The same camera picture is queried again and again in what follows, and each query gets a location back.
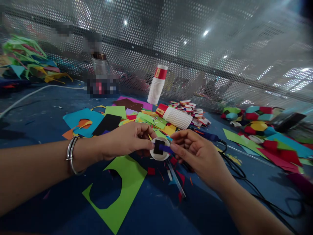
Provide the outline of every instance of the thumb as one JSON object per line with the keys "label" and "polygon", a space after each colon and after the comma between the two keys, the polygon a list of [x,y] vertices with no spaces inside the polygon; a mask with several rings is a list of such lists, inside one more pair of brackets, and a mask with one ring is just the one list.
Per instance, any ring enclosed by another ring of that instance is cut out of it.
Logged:
{"label": "thumb", "polygon": [[151,150],[154,148],[154,144],[151,142],[151,140],[136,139],[134,143],[134,148],[135,148],[135,151],[141,150],[141,149]]}
{"label": "thumb", "polygon": [[177,144],[171,144],[170,148],[174,151],[174,153],[176,153],[177,155],[179,155],[182,159],[184,159],[187,163],[190,164],[190,162],[192,162],[192,160],[194,159],[194,155],[192,155],[190,152],[188,152],[186,149],[180,147]]}

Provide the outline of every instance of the geometric paper ball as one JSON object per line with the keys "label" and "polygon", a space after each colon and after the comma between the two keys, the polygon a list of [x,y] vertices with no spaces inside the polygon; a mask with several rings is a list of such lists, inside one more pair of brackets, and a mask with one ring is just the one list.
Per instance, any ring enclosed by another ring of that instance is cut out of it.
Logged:
{"label": "geometric paper ball", "polygon": [[268,128],[263,121],[252,121],[245,127],[245,132],[252,135],[264,136],[264,131]]}
{"label": "geometric paper ball", "polygon": [[273,118],[273,108],[250,106],[246,110],[246,119],[253,121],[270,121]]}
{"label": "geometric paper ball", "polygon": [[264,131],[265,136],[271,136],[276,134],[277,131],[275,131],[274,127],[267,127],[267,129]]}
{"label": "geometric paper ball", "polygon": [[243,112],[240,108],[226,107],[223,110],[221,118],[225,118],[229,121],[235,121],[242,118]]}

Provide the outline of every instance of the fingernail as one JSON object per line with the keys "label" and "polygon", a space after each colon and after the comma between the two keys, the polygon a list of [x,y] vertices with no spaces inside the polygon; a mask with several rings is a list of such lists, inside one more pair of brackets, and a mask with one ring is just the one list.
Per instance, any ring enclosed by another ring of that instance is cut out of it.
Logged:
{"label": "fingernail", "polygon": [[176,151],[178,150],[177,146],[174,145],[174,144],[171,144],[171,145],[170,145],[170,148],[171,148],[174,152],[176,152]]}

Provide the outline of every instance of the left hand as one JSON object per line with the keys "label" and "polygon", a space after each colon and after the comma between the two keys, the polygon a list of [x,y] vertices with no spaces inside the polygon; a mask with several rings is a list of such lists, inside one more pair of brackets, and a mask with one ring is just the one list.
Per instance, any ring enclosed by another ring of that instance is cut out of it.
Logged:
{"label": "left hand", "polygon": [[156,133],[148,124],[129,122],[93,139],[97,141],[101,149],[103,160],[109,161],[114,157],[128,155],[134,151],[142,155],[141,150],[145,156],[149,156],[149,150],[154,148],[149,136],[152,139],[157,138]]}

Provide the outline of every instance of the stack of paper cups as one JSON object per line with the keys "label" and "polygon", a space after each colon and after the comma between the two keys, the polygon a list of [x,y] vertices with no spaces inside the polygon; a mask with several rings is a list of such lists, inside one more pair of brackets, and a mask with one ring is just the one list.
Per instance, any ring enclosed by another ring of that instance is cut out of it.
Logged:
{"label": "stack of paper cups", "polygon": [[154,78],[151,83],[148,103],[157,104],[159,102],[167,73],[167,66],[158,65],[156,69],[156,73],[154,74]]}
{"label": "stack of paper cups", "polygon": [[160,117],[164,118],[167,122],[173,124],[181,130],[186,130],[192,121],[191,115],[166,106],[165,104],[160,104],[156,110],[156,113]]}

